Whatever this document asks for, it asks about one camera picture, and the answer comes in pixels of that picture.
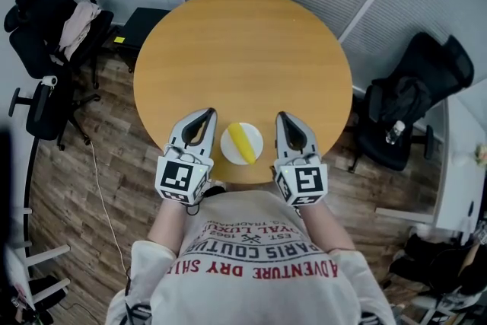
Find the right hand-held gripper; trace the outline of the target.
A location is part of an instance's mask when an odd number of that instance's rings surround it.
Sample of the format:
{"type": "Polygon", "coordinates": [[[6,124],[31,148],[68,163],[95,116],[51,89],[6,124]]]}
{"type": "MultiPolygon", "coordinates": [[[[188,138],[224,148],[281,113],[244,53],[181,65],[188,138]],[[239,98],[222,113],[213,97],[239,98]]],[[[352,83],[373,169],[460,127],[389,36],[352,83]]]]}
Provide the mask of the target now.
{"type": "Polygon", "coordinates": [[[311,206],[328,193],[327,165],[321,161],[313,130],[293,114],[275,120],[277,158],[274,181],[288,206],[311,206]]]}

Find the white round plate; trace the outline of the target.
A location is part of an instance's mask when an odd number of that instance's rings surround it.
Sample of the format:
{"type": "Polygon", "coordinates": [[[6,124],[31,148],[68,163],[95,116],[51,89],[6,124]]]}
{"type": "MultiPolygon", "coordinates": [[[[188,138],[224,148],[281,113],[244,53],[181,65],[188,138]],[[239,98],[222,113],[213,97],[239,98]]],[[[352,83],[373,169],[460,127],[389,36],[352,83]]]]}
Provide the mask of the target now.
{"type": "MultiPolygon", "coordinates": [[[[244,127],[245,133],[250,140],[253,150],[255,151],[256,161],[263,152],[263,137],[260,131],[250,123],[240,123],[244,127]]],[[[232,142],[231,137],[228,133],[228,127],[223,132],[220,139],[220,149],[224,157],[230,161],[232,164],[236,165],[251,165],[248,164],[240,155],[239,151],[232,142]]]]}

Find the yellow banana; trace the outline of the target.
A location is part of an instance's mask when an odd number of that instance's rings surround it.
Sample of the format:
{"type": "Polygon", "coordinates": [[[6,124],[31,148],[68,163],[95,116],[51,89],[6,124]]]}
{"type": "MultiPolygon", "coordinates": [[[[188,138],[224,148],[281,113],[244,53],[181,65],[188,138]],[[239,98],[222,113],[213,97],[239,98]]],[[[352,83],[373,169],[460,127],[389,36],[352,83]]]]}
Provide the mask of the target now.
{"type": "Polygon", "coordinates": [[[255,151],[245,133],[244,127],[240,123],[231,123],[228,127],[228,133],[241,157],[248,164],[254,164],[256,162],[255,151]]]}

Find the person's right forearm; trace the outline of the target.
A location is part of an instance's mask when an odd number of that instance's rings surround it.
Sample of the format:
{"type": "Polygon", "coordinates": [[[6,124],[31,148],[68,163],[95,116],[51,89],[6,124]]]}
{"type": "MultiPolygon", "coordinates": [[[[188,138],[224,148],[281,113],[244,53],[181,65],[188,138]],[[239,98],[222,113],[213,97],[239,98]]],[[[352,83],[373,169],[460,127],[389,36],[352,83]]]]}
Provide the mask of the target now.
{"type": "Polygon", "coordinates": [[[355,245],[324,201],[299,208],[310,239],[321,250],[355,250],[355,245]]]}

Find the person's left forearm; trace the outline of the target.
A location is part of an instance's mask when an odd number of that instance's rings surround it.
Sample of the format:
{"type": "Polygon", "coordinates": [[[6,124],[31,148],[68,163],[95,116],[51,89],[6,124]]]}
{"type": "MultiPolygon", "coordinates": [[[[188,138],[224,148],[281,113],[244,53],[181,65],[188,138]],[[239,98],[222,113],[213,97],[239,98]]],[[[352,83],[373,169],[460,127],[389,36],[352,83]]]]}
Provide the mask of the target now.
{"type": "Polygon", "coordinates": [[[168,248],[177,255],[184,239],[188,217],[189,214],[184,205],[164,200],[148,232],[148,240],[168,248]]]}

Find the person's black trouser leg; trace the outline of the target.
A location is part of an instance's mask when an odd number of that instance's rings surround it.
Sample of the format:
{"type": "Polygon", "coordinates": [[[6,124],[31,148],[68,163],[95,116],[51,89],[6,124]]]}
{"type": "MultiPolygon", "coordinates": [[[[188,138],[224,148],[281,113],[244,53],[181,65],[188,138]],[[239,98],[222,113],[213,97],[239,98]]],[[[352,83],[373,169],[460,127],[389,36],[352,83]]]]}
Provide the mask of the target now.
{"type": "Polygon", "coordinates": [[[209,198],[222,193],[226,193],[226,183],[215,180],[209,183],[209,188],[204,192],[203,196],[209,198]]]}

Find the round wooden table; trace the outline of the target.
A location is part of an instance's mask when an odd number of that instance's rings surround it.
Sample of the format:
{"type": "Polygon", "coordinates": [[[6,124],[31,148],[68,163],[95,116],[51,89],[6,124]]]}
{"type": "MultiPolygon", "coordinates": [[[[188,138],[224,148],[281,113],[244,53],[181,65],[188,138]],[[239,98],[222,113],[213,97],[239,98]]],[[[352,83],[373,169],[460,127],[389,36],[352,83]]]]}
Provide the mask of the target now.
{"type": "Polygon", "coordinates": [[[189,0],[150,32],[136,62],[138,115],[154,143],[167,144],[175,123],[197,110],[218,114],[215,134],[235,122],[263,136],[255,164],[230,163],[215,145],[212,177],[265,183],[276,157],[281,111],[305,122],[326,154],[352,105],[352,75],[331,30],[291,0],[189,0]]]}

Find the clear plastic water bottle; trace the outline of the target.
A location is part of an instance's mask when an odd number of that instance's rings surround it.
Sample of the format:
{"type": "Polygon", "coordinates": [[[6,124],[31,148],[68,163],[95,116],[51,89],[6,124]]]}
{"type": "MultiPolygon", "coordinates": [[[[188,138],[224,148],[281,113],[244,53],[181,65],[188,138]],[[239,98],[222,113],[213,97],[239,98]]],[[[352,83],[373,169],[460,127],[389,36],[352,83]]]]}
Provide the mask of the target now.
{"type": "Polygon", "coordinates": [[[403,134],[406,126],[403,121],[397,120],[391,130],[386,134],[386,142],[394,145],[403,134]]]}

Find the black bag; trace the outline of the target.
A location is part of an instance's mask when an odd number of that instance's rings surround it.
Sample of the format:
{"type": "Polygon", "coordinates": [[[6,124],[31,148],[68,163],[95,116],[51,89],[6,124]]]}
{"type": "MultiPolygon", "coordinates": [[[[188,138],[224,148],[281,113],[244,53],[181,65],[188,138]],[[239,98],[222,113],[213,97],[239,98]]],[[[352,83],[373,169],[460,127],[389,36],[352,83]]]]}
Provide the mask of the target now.
{"type": "Polygon", "coordinates": [[[419,78],[401,77],[391,88],[383,90],[380,120],[394,124],[401,121],[406,127],[425,115],[431,106],[431,92],[419,78]]]}

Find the black computer tower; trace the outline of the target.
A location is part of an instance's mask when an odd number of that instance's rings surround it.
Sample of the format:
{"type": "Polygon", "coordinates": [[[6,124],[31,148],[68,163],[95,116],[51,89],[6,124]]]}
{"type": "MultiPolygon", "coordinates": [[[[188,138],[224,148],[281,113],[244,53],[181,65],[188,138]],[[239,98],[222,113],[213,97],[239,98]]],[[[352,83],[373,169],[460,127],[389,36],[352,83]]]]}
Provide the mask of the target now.
{"type": "Polygon", "coordinates": [[[146,38],[158,22],[169,13],[169,10],[158,8],[136,8],[117,33],[113,43],[119,57],[127,65],[129,73],[135,70],[138,55],[146,38]]]}

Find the pale pink garment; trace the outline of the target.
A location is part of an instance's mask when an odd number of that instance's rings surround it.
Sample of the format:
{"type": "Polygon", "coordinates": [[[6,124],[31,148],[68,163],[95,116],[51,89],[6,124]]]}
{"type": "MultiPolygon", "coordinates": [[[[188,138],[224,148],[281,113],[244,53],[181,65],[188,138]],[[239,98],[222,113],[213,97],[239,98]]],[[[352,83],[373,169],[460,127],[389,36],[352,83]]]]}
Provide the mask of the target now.
{"type": "Polygon", "coordinates": [[[69,61],[91,29],[91,22],[101,13],[97,4],[89,0],[79,2],[72,16],[64,23],[59,51],[69,61]]]}

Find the black mesh office chair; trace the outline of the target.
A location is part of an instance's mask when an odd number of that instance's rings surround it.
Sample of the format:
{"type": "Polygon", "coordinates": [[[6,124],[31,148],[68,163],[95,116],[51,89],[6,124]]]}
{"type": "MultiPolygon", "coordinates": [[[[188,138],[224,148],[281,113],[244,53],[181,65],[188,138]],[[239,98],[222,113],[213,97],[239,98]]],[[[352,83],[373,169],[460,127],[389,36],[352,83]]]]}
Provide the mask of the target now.
{"type": "Polygon", "coordinates": [[[425,115],[406,127],[394,145],[386,142],[386,134],[395,123],[380,120],[383,90],[394,86],[401,77],[419,78],[426,84],[432,99],[427,113],[434,105],[472,84],[474,65],[454,36],[449,36],[445,43],[440,44],[426,32],[417,33],[393,72],[386,78],[374,79],[362,98],[352,100],[352,109],[358,121],[346,127],[346,131],[352,132],[355,143],[354,161],[349,166],[349,172],[355,172],[363,156],[391,170],[402,171],[414,144],[423,145],[425,159],[431,158],[434,146],[432,126],[426,127],[424,135],[413,133],[414,124],[425,115]]]}

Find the person's white printed t-shirt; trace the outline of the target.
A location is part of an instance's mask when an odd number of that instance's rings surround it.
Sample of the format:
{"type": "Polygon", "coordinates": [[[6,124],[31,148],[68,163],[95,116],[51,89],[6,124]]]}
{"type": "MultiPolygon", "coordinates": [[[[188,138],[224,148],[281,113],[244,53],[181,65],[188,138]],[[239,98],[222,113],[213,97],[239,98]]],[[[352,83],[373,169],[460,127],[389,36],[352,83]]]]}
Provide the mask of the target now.
{"type": "Polygon", "coordinates": [[[262,190],[205,198],[177,255],[132,245],[105,325],[396,325],[362,253],[321,250],[299,208],[262,190]]]}

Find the white desk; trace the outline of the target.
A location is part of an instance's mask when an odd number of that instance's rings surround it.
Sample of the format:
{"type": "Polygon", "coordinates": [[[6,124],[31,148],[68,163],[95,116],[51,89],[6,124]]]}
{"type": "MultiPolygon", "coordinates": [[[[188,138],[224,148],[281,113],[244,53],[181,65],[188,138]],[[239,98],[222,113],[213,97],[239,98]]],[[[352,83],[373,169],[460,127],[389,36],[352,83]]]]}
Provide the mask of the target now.
{"type": "Polygon", "coordinates": [[[69,245],[65,244],[32,256],[26,254],[26,249],[26,247],[6,246],[6,275],[10,284],[20,293],[21,298],[27,306],[34,309],[35,304],[38,304],[45,298],[53,296],[56,292],[67,292],[66,288],[70,284],[70,280],[69,278],[64,278],[60,282],[56,282],[54,285],[46,287],[40,292],[33,294],[29,286],[29,281],[31,280],[29,268],[48,260],[52,260],[64,253],[68,253],[71,248],[69,245]]]}
{"type": "Polygon", "coordinates": [[[487,79],[449,96],[444,108],[444,152],[434,225],[472,230],[479,217],[485,168],[476,150],[487,145],[487,79]]]}

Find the black office chair with headrest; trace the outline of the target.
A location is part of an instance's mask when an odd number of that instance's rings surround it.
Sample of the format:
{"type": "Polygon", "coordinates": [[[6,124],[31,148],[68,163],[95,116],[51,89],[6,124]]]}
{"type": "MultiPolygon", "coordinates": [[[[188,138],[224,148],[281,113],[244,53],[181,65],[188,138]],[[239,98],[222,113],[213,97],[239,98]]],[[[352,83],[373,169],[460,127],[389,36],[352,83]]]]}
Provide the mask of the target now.
{"type": "Polygon", "coordinates": [[[32,78],[53,75],[59,67],[78,74],[80,67],[89,62],[91,82],[94,88],[99,88],[97,57],[112,33],[113,12],[101,9],[91,22],[88,35],[68,61],[59,51],[59,41],[64,23],[78,3],[75,0],[15,0],[6,14],[4,29],[10,34],[9,42],[32,78]]]}

